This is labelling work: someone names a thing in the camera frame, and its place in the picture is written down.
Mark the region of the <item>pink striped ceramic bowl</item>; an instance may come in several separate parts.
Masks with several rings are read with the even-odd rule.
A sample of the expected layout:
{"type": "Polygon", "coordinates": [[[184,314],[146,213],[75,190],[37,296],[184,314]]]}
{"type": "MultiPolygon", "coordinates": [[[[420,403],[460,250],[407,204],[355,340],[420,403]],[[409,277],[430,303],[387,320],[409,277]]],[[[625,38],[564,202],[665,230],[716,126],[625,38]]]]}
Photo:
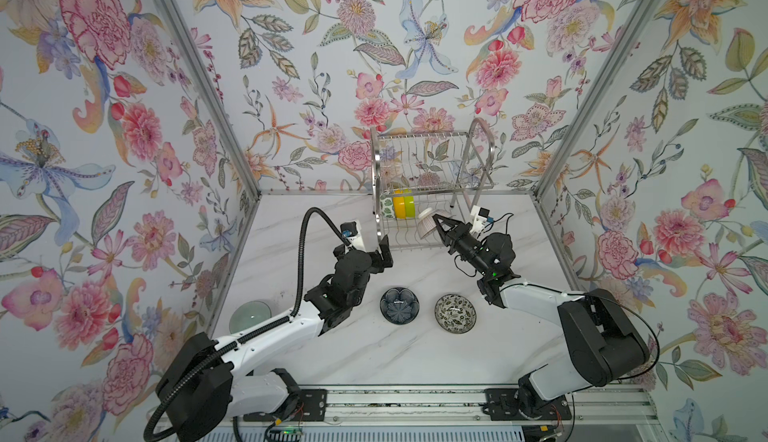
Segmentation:
{"type": "Polygon", "coordinates": [[[436,230],[434,216],[438,214],[439,210],[433,207],[427,207],[419,213],[416,229],[420,239],[426,239],[436,230]]]}

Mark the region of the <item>green leaf pattern bowl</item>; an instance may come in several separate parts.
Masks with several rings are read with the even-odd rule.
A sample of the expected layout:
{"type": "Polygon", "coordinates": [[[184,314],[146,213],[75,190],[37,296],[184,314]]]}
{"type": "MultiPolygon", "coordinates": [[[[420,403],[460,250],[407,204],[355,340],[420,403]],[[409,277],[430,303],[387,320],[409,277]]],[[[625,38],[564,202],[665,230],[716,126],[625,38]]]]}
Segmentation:
{"type": "Polygon", "coordinates": [[[394,210],[393,199],[384,197],[380,199],[380,213],[384,219],[395,219],[396,213],[394,210]]]}

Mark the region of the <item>yellow bowl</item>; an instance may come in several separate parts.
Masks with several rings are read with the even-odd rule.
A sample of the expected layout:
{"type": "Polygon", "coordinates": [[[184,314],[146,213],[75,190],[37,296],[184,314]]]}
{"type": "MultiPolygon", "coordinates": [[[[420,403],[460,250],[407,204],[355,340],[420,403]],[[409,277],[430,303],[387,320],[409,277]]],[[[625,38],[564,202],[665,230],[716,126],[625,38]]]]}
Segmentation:
{"type": "Polygon", "coordinates": [[[395,190],[392,197],[393,210],[396,219],[403,220],[406,218],[406,202],[401,190],[395,190]]]}

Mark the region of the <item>lime green bowl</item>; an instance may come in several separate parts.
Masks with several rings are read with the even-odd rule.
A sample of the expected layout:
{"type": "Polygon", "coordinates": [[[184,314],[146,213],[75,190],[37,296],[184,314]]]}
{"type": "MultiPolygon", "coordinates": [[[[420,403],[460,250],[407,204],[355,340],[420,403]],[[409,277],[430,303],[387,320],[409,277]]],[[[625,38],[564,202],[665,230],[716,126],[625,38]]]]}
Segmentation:
{"type": "Polygon", "coordinates": [[[415,199],[410,192],[407,192],[403,196],[403,206],[406,219],[413,219],[416,217],[415,199]]]}

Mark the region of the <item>dark blue flower bowl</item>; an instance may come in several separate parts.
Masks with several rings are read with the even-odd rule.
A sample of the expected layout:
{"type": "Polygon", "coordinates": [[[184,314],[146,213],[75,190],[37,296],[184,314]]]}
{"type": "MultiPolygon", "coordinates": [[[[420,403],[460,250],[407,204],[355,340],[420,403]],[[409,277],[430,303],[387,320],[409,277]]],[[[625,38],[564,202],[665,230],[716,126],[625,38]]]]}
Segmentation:
{"type": "Polygon", "coordinates": [[[407,325],[418,317],[420,302],[410,289],[394,287],[382,295],[379,309],[387,322],[394,325],[407,325]]]}

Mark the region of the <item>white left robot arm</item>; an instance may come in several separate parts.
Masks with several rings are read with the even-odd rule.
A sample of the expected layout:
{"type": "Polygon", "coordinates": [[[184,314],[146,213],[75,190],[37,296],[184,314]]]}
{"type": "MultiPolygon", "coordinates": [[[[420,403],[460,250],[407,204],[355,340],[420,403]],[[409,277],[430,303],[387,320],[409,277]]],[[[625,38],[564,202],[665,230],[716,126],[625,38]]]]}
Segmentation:
{"type": "Polygon", "coordinates": [[[198,441],[227,418],[292,413],[299,386],[286,370],[267,369],[267,363],[339,326],[361,304],[371,275],[393,265],[387,237],[372,252],[350,248],[333,273],[307,292],[296,313],[286,311],[219,339],[204,333],[190,338],[156,387],[160,404],[144,440],[198,441]]]}

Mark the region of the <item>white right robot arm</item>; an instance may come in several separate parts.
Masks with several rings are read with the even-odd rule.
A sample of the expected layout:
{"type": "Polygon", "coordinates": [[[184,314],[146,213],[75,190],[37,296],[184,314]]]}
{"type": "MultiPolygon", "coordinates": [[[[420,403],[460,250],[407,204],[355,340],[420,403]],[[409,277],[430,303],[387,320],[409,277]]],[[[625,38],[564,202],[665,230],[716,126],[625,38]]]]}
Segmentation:
{"type": "Polygon", "coordinates": [[[516,254],[508,234],[479,240],[470,223],[439,214],[432,220],[448,252],[480,275],[477,286],[489,305],[537,316],[562,331],[565,353],[518,380],[520,411],[531,414],[567,394],[604,387],[650,361],[629,310],[610,292],[565,292],[528,282],[511,268],[516,254]]]}

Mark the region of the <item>black white speckled bowl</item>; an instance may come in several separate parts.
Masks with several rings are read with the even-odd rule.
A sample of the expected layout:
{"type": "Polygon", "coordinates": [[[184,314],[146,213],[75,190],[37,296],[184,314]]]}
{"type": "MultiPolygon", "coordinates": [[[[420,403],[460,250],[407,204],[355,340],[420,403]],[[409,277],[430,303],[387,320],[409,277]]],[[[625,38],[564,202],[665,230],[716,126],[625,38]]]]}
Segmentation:
{"type": "Polygon", "coordinates": [[[459,294],[440,297],[435,304],[434,315],[443,330],[456,335],[470,332],[477,322],[474,305],[459,294]]]}

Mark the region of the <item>pale celadon bowl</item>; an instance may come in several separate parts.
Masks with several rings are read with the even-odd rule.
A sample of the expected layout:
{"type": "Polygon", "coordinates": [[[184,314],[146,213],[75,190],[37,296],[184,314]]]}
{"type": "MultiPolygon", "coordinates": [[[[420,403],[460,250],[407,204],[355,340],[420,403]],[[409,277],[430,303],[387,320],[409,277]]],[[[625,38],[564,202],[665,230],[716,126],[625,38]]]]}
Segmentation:
{"type": "Polygon", "coordinates": [[[270,307],[263,301],[254,300],[240,305],[230,316],[228,328],[231,333],[245,331],[272,317],[270,307]]]}

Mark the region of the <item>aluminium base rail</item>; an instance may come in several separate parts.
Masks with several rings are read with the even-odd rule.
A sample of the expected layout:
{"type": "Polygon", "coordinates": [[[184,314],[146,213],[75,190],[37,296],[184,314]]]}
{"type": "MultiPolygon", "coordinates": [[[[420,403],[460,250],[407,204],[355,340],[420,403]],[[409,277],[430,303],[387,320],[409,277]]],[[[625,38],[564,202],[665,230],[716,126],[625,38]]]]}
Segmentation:
{"type": "Polygon", "coordinates": [[[278,425],[286,441],[664,441],[636,385],[585,389],[540,417],[505,407],[507,385],[329,385],[278,425]]]}

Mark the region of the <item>aluminium corner post left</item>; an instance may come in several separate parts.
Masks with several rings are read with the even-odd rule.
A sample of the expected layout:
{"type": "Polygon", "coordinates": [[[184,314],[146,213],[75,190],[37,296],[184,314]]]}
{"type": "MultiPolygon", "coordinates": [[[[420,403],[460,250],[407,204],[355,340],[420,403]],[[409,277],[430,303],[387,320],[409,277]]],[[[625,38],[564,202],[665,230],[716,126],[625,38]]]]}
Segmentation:
{"type": "Polygon", "coordinates": [[[211,113],[214,124],[220,130],[224,146],[231,156],[231,160],[234,163],[244,189],[256,202],[259,202],[261,192],[258,188],[258,184],[252,175],[244,152],[238,143],[232,125],[226,114],[225,107],[215,90],[215,85],[207,75],[204,60],[198,52],[190,28],[184,20],[176,0],[154,0],[154,2],[158,6],[160,13],[167,19],[170,25],[171,35],[179,47],[183,60],[189,66],[190,78],[194,86],[198,89],[198,93],[205,103],[206,108],[211,113]]]}

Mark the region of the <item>aluminium corner post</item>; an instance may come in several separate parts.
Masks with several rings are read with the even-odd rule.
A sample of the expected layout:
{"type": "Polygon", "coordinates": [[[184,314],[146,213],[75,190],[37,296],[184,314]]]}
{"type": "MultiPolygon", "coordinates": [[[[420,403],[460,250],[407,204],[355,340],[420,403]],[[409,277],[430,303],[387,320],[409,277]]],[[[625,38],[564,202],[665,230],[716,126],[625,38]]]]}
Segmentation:
{"type": "Polygon", "coordinates": [[[154,2],[158,6],[160,13],[167,19],[170,25],[171,35],[179,47],[183,60],[189,66],[190,78],[194,86],[198,89],[198,93],[205,103],[206,108],[211,113],[214,124],[220,130],[224,146],[231,156],[231,160],[234,163],[244,189],[256,202],[259,202],[261,192],[258,188],[258,184],[252,175],[244,152],[238,143],[232,125],[226,114],[225,107],[215,90],[215,85],[207,75],[204,60],[198,52],[190,28],[184,20],[176,0],[154,0],[154,2]]]}
{"type": "Polygon", "coordinates": [[[582,132],[590,122],[603,97],[608,93],[619,70],[629,59],[635,44],[651,20],[652,12],[657,2],[658,0],[638,0],[635,4],[624,25],[622,35],[618,38],[614,48],[609,52],[609,56],[597,72],[594,85],[587,92],[583,104],[577,110],[573,122],[569,125],[568,131],[565,133],[558,149],[554,152],[547,170],[539,179],[535,190],[531,193],[535,201],[541,202],[544,196],[555,187],[555,182],[569,159],[573,148],[579,141],[582,132]]]}

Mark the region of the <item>aluminium corner post right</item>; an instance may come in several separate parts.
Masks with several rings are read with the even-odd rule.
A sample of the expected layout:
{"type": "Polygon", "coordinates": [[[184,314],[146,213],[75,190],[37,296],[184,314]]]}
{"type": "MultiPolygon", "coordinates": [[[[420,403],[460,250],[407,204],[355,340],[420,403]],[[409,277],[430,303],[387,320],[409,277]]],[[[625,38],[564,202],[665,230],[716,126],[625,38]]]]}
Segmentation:
{"type": "Polygon", "coordinates": [[[573,122],[569,125],[568,131],[565,133],[558,149],[554,152],[547,170],[539,179],[535,190],[531,193],[535,201],[541,202],[544,196],[555,187],[555,182],[569,159],[573,148],[579,141],[582,132],[590,122],[603,97],[608,93],[619,70],[629,59],[635,44],[651,20],[652,12],[657,2],[658,0],[638,0],[635,4],[624,25],[622,35],[618,38],[614,48],[609,52],[609,56],[597,72],[594,85],[587,92],[583,104],[577,110],[573,122]]]}

